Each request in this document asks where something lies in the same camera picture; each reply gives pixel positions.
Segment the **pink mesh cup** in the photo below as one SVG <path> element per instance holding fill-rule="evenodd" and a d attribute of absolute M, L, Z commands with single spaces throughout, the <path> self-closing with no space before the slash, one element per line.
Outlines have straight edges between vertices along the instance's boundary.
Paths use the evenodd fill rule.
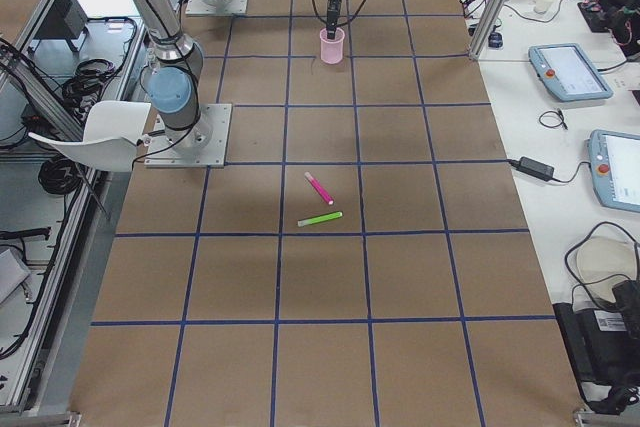
<path fill-rule="evenodd" d="M 323 28 L 319 34 L 320 38 L 320 58 L 329 65 L 335 65 L 343 59 L 343 46 L 345 32 L 342 28 L 337 28 L 333 38 L 328 36 L 328 31 Z"/>

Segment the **pink pen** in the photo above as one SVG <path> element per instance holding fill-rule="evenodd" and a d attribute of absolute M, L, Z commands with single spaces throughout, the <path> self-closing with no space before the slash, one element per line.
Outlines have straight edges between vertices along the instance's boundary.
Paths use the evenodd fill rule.
<path fill-rule="evenodd" d="M 310 172 L 305 172 L 304 177 L 327 205 L 334 204 L 334 198 Z"/>

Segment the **white paper cup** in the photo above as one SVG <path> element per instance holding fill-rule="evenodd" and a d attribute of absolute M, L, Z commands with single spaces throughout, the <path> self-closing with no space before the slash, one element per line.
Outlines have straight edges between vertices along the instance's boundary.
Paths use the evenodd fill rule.
<path fill-rule="evenodd" d="M 534 0 L 533 11 L 536 14 L 542 15 L 551 8 L 555 1 L 556 0 Z"/>

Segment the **green pen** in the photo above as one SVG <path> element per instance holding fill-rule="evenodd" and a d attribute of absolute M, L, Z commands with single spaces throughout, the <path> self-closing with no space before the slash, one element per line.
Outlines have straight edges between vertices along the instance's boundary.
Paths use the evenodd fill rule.
<path fill-rule="evenodd" d="M 318 225 L 321 223 L 337 220 L 343 217 L 342 211 L 330 212 L 322 215 L 317 215 L 309 218 L 300 219 L 297 221 L 297 226 L 299 228 Z"/>

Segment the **upper blue teach pendant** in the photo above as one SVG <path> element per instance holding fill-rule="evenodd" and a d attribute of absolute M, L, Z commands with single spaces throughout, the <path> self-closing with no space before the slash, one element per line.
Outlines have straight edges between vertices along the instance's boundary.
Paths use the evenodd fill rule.
<path fill-rule="evenodd" d="M 578 44 L 531 46 L 528 58 L 538 79 L 560 102 L 613 96 L 611 87 Z"/>

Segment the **blue teach pendant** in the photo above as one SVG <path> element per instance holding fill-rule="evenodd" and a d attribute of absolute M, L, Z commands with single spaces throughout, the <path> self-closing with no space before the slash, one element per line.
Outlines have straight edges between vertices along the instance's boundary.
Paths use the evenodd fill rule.
<path fill-rule="evenodd" d="M 611 87 L 578 44 L 531 46 L 528 58 L 538 79 L 560 102 L 613 96 Z"/>
<path fill-rule="evenodd" d="M 607 208 L 639 212 L 639 136 L 596 129 L 587 140 L 592 186 Z"/>

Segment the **white plastic chair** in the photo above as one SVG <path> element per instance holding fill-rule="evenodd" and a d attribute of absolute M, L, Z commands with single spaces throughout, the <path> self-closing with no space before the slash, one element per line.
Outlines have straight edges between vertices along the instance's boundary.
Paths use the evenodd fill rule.
<path fill-rule="evenodd" d="M 81 141 L 60 141 L 29 133 L 71 161 L 104 172 L 130 173 L 151 109 L 149 102 L 106 100 L 94 104 Z"/>

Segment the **black power adapter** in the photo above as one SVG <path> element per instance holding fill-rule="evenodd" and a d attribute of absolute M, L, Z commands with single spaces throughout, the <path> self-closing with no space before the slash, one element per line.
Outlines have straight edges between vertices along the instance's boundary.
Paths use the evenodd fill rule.
<path fill-rule="evenodd" d="M 554 168 L 551 165 L 522 156 L 519 159 L 508 159 L 509 165 L 516 171 L 530 177 L 549 182 L 554 178 Z"/>

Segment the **lower blue teach pendant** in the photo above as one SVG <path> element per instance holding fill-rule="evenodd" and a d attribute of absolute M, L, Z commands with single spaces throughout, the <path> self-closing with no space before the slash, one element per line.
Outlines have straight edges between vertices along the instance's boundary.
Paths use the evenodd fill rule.
<path fill-rule="evenodd" d="M 592 186 L 607 208 L 639 212 L 639 136 L 596 129 L 587 140 Z"/>

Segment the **black box with label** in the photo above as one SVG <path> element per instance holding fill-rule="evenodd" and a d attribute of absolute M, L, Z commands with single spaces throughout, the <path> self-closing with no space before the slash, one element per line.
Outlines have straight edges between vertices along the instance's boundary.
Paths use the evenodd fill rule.
<path fill-rule="evenodd" d="M 576 312 L 569 303 L 556 303 L 553 311 L 584 401 L 605 397 L 605 388 L 639 385 L 639 341 L 629 335 L 620 315 Z"/>

